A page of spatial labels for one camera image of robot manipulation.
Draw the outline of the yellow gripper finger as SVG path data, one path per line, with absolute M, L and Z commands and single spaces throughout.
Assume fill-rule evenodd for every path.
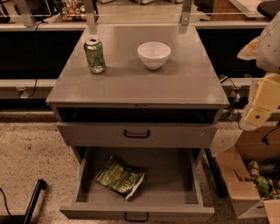
M 257 45 L 259 38 L 252 39 L 247 45 L 245 45 L 237 54 L 237 58 L 240 60 L 255 60 L 257 55 Z
M 253 80 L 248 104 L 242 116 L 246 125 L 260 127 L 280 107 L 280 74 L 266 73 L 260 80 Z

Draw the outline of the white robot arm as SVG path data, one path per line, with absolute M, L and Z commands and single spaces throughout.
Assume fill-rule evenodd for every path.
M 280 27 L 270 24 L 237 54 L 241 60 L 255 60 L 266 74 L 251 82 L 248 104 L 241 114 L 241 127 L 255 130 L 265 124 L 280 106 Z

